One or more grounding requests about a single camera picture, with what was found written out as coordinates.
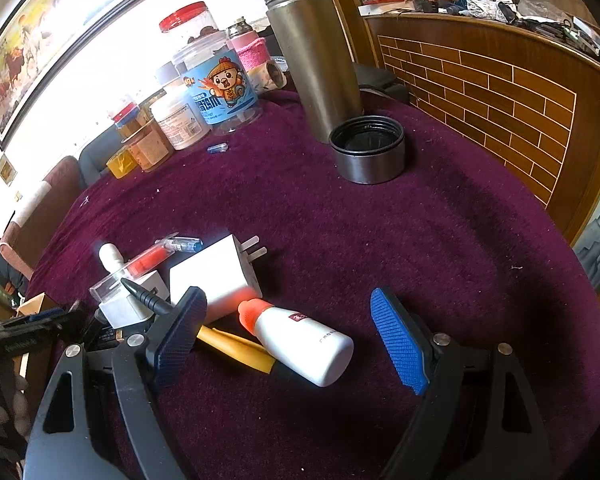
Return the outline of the small white charger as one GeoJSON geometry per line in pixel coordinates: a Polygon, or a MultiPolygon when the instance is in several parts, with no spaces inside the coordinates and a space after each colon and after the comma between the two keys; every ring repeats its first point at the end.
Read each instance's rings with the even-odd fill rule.
{"type": "MultiPolygon", "coordinates": [[[[140,278],[132,278],[132,282],[150,290],[161,299],[168,299],[170,296],[169,289],[157,270],[140,278]]],[[[132,296],[119,280],[114,280],[105,288],[104,294],[98,300],[98,307],[115,330],[147,321],[154,315],[154,312],[132,296]]]]}

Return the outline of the white bottle orange cap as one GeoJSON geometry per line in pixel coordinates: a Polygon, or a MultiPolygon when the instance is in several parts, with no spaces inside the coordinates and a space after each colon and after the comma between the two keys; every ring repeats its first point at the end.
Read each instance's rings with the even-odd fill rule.
{"type": "Polygon", "coordinates": [[[273,358],[317,387],[332,385],[351,362],[353,340],[301,312],[254,298],[242,301],[238,314],[273,358]]]}

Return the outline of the small white bottle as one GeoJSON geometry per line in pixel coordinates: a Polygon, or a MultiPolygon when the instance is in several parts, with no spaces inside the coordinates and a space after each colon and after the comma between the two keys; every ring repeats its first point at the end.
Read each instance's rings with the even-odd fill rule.
{"type": "Polygon", "coordinates": [[[116,245],[106,243],[98,251],[100,263],[109,273],[116,273],[124,266],[124,259],[116,245]]]}

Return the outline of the yellow black pen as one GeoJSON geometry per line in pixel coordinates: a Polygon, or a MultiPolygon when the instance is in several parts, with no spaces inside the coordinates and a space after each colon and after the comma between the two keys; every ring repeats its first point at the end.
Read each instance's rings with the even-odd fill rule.
{"type": "Polygon", "coordinates": [[[152,359],[159,373],[175,359],[179,348],[189,351],[193,347],[194,337],[254,370],[265,374],[272,372],[276,359],[260,344],[202,324],[207,299],[200,288],[189,287],[177,304],[170,304],[128,278],[122,278],[121,284],[157,315],[149,339],[158,344],[152,359]]]}

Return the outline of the clear case red item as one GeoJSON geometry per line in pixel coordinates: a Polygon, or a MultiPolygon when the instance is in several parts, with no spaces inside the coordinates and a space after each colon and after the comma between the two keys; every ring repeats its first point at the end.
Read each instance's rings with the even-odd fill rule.
{"type": "Polygon", "coordinates": [[[148,249],[141,252],[136,257],[125,260],[124,266],[116,273],[109,273],[95,285],[90,287],[90,294],[93,299],[97,302],[99,298],[104,294],[105,288],[111,285],[114,280],[121,280],[122,278],[140,278],[141,276],[156,270],[161,263],[165,262],[167,258],[171,257],[174,252],[171,252],[168,248],[165,248],[162,240],[157,240],[148,249]]]}

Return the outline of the large white charger plug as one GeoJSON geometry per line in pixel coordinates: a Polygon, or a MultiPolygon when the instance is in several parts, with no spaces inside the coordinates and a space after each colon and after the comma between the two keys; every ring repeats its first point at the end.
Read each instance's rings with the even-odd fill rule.
{"type": "Polygon", "coordinates": [[[240,242],[230,234],[172,266],[169,273],[172,302],[177,304],[189,287],[200,288],[207,298],[204,324],[210,324],[236,312],[242,301],[261,298],[252,264],[268,248],[259,244],[257,235],[240,242]]]}

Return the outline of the yellow tape roll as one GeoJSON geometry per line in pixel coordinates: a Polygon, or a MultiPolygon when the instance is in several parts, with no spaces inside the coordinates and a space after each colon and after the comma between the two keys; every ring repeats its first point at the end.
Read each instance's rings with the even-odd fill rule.
{"type": "Polygon", "coordinates": [[[121,180],[137,168],[137,162],[126,148],[120,148],[107,160],[106,167],[116,179],[121,180]]]}

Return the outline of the black thermos lid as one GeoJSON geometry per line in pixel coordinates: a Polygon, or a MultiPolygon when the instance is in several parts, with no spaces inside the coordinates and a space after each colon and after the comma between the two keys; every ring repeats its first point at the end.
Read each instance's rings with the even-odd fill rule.
{"type": "Polygon", "coordinates": [[[396,178],[405,167],[405,133],[382,115],[351,118],[332,130],[329,145],[343,179],[372,185],[396,178]]]}

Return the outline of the orange contents jar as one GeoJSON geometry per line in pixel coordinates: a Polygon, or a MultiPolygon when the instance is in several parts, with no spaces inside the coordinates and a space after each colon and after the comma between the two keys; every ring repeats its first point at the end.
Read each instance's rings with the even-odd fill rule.
{"type": "Polygon", "coordinates": [[[174,147],[155,119],[125,139],[123,146],[143,172],[155,170],[174,152],[174,147]]]}

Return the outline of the brick pattern wooden cabinet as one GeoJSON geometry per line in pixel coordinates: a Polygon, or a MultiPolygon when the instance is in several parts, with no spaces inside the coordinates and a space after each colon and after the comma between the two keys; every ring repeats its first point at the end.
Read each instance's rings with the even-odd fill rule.
{"type": "Polygon", "coordinates": [[[355,61],[396,75],[413,105],[493,155],[575,242],[600,198],[600,63],[509,25],[363,18],[355,0],[335,1],[355,61]]]}

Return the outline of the red blue lid jar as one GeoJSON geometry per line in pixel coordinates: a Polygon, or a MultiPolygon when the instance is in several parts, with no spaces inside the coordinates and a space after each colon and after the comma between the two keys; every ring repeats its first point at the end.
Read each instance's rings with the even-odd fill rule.
{"type": "Polygon", "coordinates": [[[150,118],[137,104],[131,102],[112,118],[122,139],[127,139],[146,125],[150,118]]]}

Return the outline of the white label supplement jar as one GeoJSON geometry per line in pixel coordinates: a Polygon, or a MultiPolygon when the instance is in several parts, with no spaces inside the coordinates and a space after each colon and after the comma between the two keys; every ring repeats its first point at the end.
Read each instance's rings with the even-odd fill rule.
{"type": "Polygon", "coordinates": [[[164,96],[149,107],[175,151],[185,150],[201,141],[211,127],[190,97],[187,87],[172,84],[163,88],[164,96]]]}

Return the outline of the pink knit sleeve bottle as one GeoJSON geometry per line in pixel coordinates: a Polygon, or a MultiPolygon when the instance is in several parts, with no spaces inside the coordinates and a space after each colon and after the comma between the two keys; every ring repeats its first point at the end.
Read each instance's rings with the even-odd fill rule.
{"type": "Polygon", "coordinates": [[[287,84],[284,72],[272,60],[266,41],[244,18],[238,18],[227,29],[230,45],[247,73],[257,94],[283,89],[287,84]]]}

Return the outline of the steel thermos flask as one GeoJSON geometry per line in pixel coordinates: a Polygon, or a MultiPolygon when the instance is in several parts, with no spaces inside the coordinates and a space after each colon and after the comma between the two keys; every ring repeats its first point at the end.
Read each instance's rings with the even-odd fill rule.
{"type": "Polygon", "coordinates": [[[358,80],[332,0],[264,0],[314,138],[363,113],[358,80]]]}

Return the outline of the red lid clear jar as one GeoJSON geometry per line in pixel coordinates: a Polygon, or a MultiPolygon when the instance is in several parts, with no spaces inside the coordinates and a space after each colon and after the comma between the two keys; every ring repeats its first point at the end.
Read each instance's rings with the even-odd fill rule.
{"type": "Polygon", "coordinates": [[[159,29],[170,53],[184,49],[195,40],[219,31],[203,1],[189,3],[159,22],[159,29]]]}

